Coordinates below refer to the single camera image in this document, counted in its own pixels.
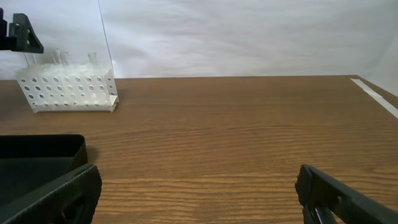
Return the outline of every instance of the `black container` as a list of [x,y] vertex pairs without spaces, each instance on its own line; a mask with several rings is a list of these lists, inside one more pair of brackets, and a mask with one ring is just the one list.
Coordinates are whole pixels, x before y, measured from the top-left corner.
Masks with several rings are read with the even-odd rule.
[[86,163],[81,135],[0,136],[0,209]]

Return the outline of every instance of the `white backdrop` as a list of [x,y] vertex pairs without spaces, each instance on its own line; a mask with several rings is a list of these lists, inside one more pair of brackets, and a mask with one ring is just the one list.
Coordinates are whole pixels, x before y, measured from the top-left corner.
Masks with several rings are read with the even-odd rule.
[[[99,3],[119,78],[355,74],[377,79],[375,71],[398,31],[397,0]],[[94,51],[102,61],[109,57],[97,0],[0,0],[0,6],[8,21],[12,13],[27,14],[46,52],[60,48],[77,62],[87,62]],[[15,52],[0,52],[0,63],[2,79],[25,67]]]

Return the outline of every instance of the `wooden table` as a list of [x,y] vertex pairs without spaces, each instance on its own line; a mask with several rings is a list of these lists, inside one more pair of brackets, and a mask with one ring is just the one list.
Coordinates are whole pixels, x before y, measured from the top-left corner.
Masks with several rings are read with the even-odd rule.
[[113,113],[37,114],[3,81],[0,134],[84,135],[95,224],[302,223],[301,164],[398,210],[397,119],[349,78],[118,80]]

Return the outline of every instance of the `white tape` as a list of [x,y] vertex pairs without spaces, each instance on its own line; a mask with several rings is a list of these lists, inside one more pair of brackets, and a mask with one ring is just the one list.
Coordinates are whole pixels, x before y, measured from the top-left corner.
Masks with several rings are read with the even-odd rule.
[[371,97],[373,97],[377,102],[380,103],[386,110],[388,110],[392,115],[398,118],[398,110],[394,106],[392,106],[387,100],[385,100],[381,95],[373,91],[370,87],[368,87],[365,83],[358,79],[351,79],[355,84],[361,87],[366,93],[368,93]]

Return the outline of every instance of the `brown wooden tabletop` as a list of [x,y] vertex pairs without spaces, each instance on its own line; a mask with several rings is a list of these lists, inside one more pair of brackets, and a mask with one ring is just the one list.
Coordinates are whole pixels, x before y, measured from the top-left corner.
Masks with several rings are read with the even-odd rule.
[[117,80],[113,113],[37,114],[2,81],[0,134],[84,135],[95,224],[302,223],[301,164],[398,211],[398,121],[349,78]]

